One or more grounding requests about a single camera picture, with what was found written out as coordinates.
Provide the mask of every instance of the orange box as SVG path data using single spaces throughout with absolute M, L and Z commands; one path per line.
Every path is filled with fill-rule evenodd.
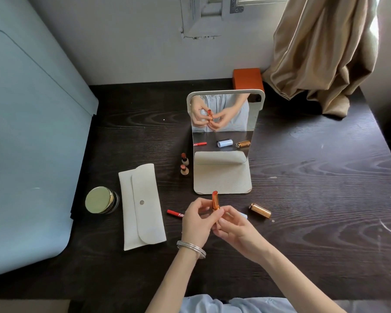
M 259 68 L 234 69 L 233 89 L 260 89 L 264 91 Z

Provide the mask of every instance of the hand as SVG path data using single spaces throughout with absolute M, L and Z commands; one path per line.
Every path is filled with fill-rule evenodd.
M 198 210 L 208 210 L 213 206 L 212 200 L 198 198 L 190 204 L 184 217 L 182 218 L 182 238 L 186 243 L 196 245 L 203 248 L 210 234 L 211 227 L 224 214 L 222 208 L 215 210 L 209 217 L 201 218 Z
M 201 110 L 208 112 L 209 108 L 204 100 L 198 95 L 191 98 L 191 121 L 195 127 L 205 127 L 210 120 L 210 116 L 202 115 Z
M 220 128 L 225 127 L 229 122 L 238 114 L 240 108 L 237 106 L 230 106 L 229 108 L 224 108 L 223 111 L 214 114 L 213 119 L 219 118 L 219 122 L 210 121 L 207 126 L 213 130 L 217 131 Z
M 224 214 L 213 233 L 228 242 L 249 260 L 260 263 L 270 243 L 259 234 L 255 227 L 232 206 L 222 206 Z

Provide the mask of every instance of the white speck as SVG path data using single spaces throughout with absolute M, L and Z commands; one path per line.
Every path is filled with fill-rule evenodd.
M 382 225 L 387 231 L 391 232 L 391 230 L 390 230 L 388 227 L 386 227 L 384 223 L 382 223 L 381 219 L 379 220 L 379 222 L 381 223 L 381 225 Z

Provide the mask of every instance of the light blue appliance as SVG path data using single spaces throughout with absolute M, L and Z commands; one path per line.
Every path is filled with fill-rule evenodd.
M 0 0 L 0 274 L 58 255 L 98 101 L 27 0 Z

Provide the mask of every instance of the mirror base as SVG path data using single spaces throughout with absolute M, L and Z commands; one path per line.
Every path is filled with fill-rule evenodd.
M 252 190 L 249 160 L 244 163 L 194 164 L 194 191 L 198 194 L 243 194 Z

